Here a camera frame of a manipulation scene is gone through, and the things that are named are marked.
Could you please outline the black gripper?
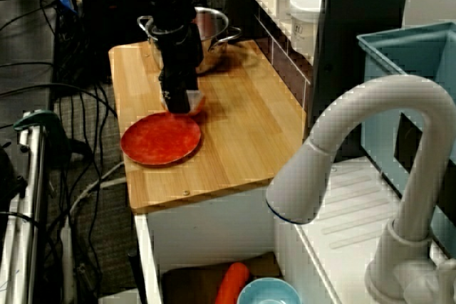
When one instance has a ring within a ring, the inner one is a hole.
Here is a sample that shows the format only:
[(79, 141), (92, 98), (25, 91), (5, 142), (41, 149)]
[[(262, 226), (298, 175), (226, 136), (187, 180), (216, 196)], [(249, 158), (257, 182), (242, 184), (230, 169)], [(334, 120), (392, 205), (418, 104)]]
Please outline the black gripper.
[(196, 67), (204, 55), (197, 24), (190, 22), (172, 30), (153, 25), (151, 35), (164, 64), (160, 74), (162, 105), (172, 114), (186, 115), (190, 112), (186, 90), (198, 89)]

